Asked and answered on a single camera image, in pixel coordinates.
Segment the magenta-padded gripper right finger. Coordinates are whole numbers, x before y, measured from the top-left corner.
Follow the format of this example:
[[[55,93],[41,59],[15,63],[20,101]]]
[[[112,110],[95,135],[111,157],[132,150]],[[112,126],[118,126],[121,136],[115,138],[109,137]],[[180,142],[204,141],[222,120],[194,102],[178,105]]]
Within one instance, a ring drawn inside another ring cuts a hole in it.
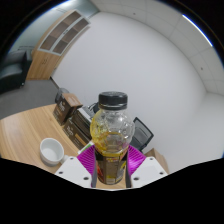
[[[140,188],[167,175],[155,157],[146,157],[138,149],[129,147],[125,174],[127,188]]]

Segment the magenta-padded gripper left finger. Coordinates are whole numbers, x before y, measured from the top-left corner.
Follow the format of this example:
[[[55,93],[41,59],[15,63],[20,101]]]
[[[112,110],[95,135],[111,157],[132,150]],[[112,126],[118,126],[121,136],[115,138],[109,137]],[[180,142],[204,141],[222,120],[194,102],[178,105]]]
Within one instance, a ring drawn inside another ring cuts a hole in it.
[[[56,175],[84,188],[95,188],[97,183],[97,167],[95,147],[82,151],[77,157],[68,157]]]

